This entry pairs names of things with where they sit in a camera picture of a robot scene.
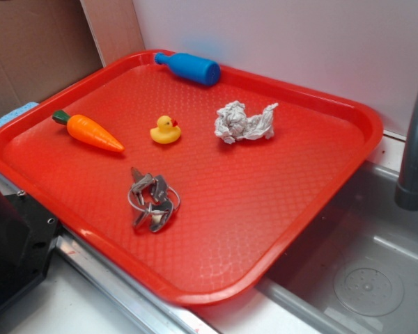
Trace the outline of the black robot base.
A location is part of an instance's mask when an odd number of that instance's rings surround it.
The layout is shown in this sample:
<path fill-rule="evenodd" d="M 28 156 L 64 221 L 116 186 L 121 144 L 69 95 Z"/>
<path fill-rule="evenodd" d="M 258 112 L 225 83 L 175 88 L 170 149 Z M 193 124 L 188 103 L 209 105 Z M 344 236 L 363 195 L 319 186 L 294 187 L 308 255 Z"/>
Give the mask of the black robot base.
<path fill-rule="evenodd" d="M 25 193 L 0 192 L 0 312 L 47 275 L 58 218 Z"/>

